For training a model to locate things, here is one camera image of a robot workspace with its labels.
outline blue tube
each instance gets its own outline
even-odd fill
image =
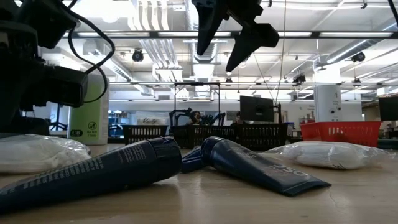
[[[201,158],[218,171],[278,192],[296,196],[331,184],[304,172],[272,162],[230,140],[210,137],[201,147]]]
[[[5,186],[0,213],[143,187],[180,168],[180,147],[173,139],[145,140]]]
[[[201,159],[201,147],[196,146],[182,157],[181,173],[186,174],[207,166]]]

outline white plastic bag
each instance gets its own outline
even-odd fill
[[[143,112],[137,111],[135,113],[137,125],[166,125],[169,120],[167,112]]]
[[[261,153],[279,154],[298,164],[352,170],[376,166],[394,158],[395,153],[375,147],[343,142],[297,142]]]
[[[35,134],[0,138],[0,173],[29,174],[89,159],[90,149],[71,140]]]

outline white column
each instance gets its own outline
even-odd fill
[[[335,65],[314,73],[314,82],[340,83],[340,69]],[[314,88],[315,121],[342,121],[340,86],[316,86]]]

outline black bin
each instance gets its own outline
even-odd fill
[[[228,126],[185,125],[171,127],[174,139],[182,148],[193,149],[211,136],[236,140],[236,128]]]
[[[166,135],[167,125],[122,125],[125,145]]]
[[[287,124],[250,124],[238,126],[240,145],[252,151],[266,151],[285,145]]]

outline computer monitor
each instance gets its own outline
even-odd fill
[[[398,121],[398,96],[380,97],[379,109],[382,121]]]
[[[274,122],[274,101],[272,99],[241,96],[241,120]]]

